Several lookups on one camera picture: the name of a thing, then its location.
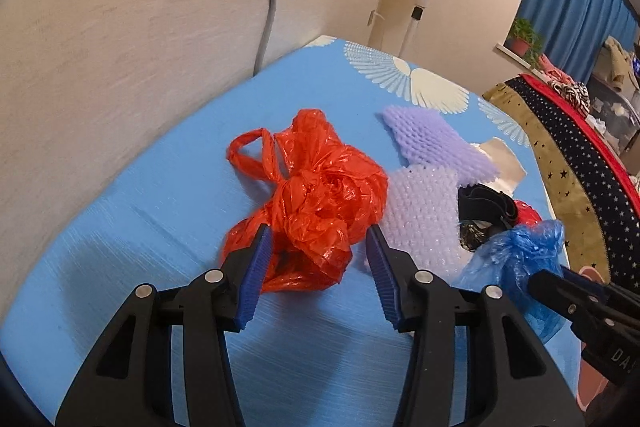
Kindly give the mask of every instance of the gold star patterned fabric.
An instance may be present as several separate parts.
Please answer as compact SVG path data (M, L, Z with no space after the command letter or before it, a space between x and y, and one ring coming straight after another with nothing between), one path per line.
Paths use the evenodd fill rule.
M570 267L592 266L606 282L640 293L638 193L626 187L626 172L615 171L619 165L610 165L575 115L542 88L534 89L533 81L514 78L484 98L529 136L551 204L564 223Z

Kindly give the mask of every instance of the potted plant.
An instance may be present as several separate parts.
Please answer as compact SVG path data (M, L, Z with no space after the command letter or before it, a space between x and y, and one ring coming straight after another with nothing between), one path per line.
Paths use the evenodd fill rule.
M518 57L537 68L538 57L542 51L542 37L533 29L528 19L516 18L509 30L509 38L504 45Z

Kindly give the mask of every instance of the window sill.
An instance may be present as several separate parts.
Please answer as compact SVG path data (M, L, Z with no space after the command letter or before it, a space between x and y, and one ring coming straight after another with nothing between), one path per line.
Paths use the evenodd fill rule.
M542 80L543 82L547 82L547 77L545 74L532 68L531 65L526 60L524 60L521 57L518 57L518 55L513 53L511 50L508 50L507 48L505 48L502 44L496 44L495 49L498 50L500 53L509 57L514 62L517 62L524 70L529 71L537 79Z

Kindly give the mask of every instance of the blue plastic bag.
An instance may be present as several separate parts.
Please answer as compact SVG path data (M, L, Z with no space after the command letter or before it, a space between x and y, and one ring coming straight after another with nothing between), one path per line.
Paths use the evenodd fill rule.
M489 284L500 286L540 340L546 343L562 328L564 318L531 297L527 283L530 275L540 270L549 270L562 277L559 255L563 244L561 221L518 225L494 235L478 248L453 286L476 292Z

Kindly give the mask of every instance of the blue tablecloth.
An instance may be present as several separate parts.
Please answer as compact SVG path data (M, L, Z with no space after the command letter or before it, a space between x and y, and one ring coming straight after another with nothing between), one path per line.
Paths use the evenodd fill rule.
M550 217L526 135L509 117L399 59L319 38L161 137L49 246L0 330L2 352L35 404L53 420L82 360L132 288L184 285L217 266L227 230L269 198L269 187L225 160L233 138L262 126L280 131L300 108L320 108L344 142L393 171L404 160L380 111L412 98L455 111L446 120L468 142L505 139L528 172L515 196ZM362 261L357 245L342 283L322 293L263 295L246 331L227 335L249 427L333 427L345 418L354 427L392 424L412 340L385 321ZM186 425L180 338L174 328L175 415ZM547 347L575 390L579 343L568 326ZM455 423L463 392L456 397Z

